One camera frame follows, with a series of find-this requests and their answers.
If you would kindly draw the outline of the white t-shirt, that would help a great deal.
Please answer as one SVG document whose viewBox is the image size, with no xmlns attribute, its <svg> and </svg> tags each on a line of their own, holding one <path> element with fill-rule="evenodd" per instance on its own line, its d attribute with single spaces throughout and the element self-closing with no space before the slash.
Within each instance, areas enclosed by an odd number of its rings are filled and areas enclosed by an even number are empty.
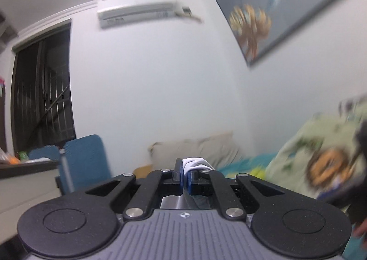
<svg viewBox="0 0 367 260">
<path fill-rule="evenodd" d="M 215 170 L 215 168 L 207 162 L 204 158 L 186 158 L 182 160 L 183 163 L 183 173 L 188 175 L 189 172 L 193 170 Z"/>
</svg>

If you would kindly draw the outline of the yellow-brown cushion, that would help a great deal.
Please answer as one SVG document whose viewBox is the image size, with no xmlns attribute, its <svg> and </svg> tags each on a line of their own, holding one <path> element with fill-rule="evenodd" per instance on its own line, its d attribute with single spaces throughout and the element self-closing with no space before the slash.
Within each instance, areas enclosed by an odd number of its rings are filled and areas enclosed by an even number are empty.
<svg viewBox="0 0 367 260">
<path fill-rule="evenodd" d="M 139 179 L 139 178 L 146 178 L 151 172 L 152 172 L 152 164 L 149 164 L 142 167 L 138 167 L 133 171 L 133 174 L 136 176 L 137 179 Z"/>
</svg>

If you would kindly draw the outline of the grey pillow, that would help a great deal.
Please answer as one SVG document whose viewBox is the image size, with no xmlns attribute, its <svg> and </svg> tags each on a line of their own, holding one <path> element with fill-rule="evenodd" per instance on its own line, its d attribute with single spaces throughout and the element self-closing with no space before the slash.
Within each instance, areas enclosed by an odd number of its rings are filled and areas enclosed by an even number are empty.
<svg viewBox="0 0 367 260">
<path fill-rule="evenodd" d="M 156 142 L 148 148 L 152 169 L 173 169 L 177 159 L 203 158 L 215 169 L 245 159 L 245 153 L 234 142 L 233 133 L 200 139 Z"/>
</svg>

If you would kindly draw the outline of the teal patterned bed sheet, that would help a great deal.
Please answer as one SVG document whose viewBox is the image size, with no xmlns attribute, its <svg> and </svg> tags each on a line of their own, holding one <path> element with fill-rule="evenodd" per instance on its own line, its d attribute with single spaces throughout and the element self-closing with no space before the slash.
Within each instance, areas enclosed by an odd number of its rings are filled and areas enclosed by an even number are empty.
<svg viewBox="0 0 367 260">
<path fill-rule="evenodd" d="M 245 173 L 265 180 L 266 168 L 275 157 L 276 154 L 260 154 L 229 165 L 216 167 L 216 170 L 221 172 L 226 178 L 235 179 L 237 174 Z"/>
</svg>

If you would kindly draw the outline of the blue office chair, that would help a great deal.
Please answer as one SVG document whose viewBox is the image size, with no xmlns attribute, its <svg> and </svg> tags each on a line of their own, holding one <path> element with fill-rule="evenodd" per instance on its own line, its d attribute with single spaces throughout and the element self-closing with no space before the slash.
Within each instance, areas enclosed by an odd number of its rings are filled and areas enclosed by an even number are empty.
<svg viewBox="0 0 367 260">
<path fill-rule="evenodd" d="M 96 134 L 68 141 L 62 149 L 48 145 L 29 152 L 30 160 L 41 158 L 59 161 L 56 182 L 63 195 L 111 178 L 103 142 Z"/>
</svg>

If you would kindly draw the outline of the green cartoon lion blanket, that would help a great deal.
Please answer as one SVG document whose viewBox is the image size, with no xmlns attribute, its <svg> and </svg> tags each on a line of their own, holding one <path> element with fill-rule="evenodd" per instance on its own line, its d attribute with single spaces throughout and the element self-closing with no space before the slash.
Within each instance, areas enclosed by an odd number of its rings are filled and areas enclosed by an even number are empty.
<svg viewBox="0 0 367 260">
<path fill-rule="evenodd" d="M 266 167 L 272 184 L 321 198 L 361 180 L 366 162 L 356 139 L 366 120 L 366 98 L 339 105 L 338 116 L 318 113 L 308 120 Z"/>
</svg>

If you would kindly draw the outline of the dark barred window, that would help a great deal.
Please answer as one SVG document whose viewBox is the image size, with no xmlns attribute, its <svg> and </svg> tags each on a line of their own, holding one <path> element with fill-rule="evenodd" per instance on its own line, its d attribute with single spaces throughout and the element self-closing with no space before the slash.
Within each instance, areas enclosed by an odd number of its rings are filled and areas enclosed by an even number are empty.
<svg viewBox="0 0 367 260">
<path fill-rule="evenodd" d="M 11 130 L 15 152 L 63 147 L 76 137 L 70 90 L 71 23 L 13 47 Z"/>
</svg>

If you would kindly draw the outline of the white desk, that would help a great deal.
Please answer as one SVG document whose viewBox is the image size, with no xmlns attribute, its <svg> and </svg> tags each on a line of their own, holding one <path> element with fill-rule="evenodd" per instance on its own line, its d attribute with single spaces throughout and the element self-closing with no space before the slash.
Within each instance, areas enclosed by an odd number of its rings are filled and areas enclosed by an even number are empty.
<svg viewBox="0 0 367 260">
<path fill-rule="evenodd" d="M 29 208 L 60 196 L 59 161 L 1 166 L 1 242 L 17 233 L 17 222 Z"/>
</svg>

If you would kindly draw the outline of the white wall air conditioner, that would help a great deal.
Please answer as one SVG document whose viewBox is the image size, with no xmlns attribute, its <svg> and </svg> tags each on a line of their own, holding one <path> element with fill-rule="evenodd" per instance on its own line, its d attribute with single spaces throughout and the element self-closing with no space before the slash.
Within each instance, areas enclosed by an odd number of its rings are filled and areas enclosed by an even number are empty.
<svg viewBox="0 0 367 260">
<path fill-rule="evenodd" d="M 178 0 L 99 0 L 97 16 L 101 28 L 110 28 L 175 16 L 190 17 L 192 12 Z"/>
</svg>

